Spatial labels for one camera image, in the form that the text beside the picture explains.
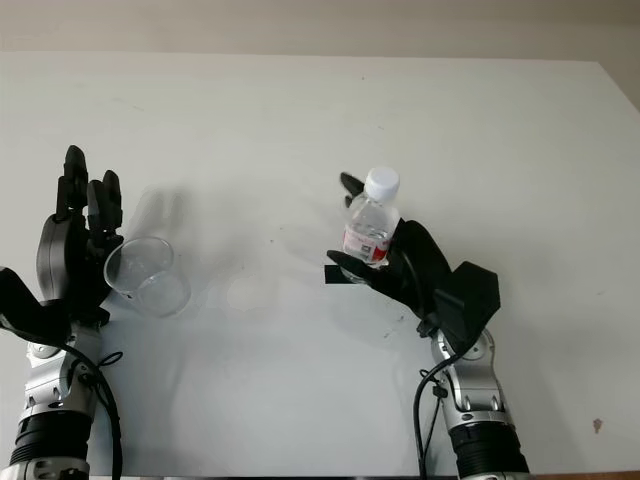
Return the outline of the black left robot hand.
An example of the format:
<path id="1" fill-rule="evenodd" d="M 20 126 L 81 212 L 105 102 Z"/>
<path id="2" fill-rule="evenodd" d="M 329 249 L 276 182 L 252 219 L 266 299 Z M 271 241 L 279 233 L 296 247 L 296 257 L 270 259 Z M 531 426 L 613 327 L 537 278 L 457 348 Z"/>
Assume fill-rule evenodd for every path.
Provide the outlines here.
<path id="1" fill-rule="evenodd" d="M 122 243 L 122 197 L 118 175 L 88 177 L 84 152 L 71 145 L 58 178 L 56 210 L 43 226 L 36 273 L 45 303 L 73 323 L 103 326 L 100 305 L 111 287 L 104 280 L 109 255 Z"/>

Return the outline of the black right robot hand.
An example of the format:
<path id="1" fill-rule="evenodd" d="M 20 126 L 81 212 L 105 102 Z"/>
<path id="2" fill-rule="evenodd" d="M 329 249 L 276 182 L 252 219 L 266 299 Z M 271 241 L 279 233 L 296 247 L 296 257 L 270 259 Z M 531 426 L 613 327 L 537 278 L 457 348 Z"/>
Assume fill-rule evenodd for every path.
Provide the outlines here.
<path id="1" fill-rule="evenodd" d="M 364 284 L 407 306 L 421 337 L 433 335 L 434 290 L 451 268 L 427 229 L 394 207 L 399 176 L 381 167 L 365 181 L 343 172 L 340 182 L 347 191 L 342 246 L 327 252 L 333 263 L 324 267 L 324 282 Z"/>

